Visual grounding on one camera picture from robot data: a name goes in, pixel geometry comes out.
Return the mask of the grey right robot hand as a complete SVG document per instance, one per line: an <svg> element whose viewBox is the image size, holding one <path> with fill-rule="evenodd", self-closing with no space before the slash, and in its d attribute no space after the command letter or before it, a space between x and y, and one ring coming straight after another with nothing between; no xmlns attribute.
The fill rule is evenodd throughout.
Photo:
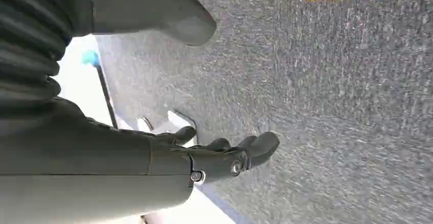
<svg viewBox="0 0 433 224"><path fill-rule="evenodd" d="M266 163L279 146L272 132L185 147L191 126L116 129L59 96L54 76L74 37L158 30L201 46L216 28L199 0L1 0L1 223L143 215Z"/></svg>

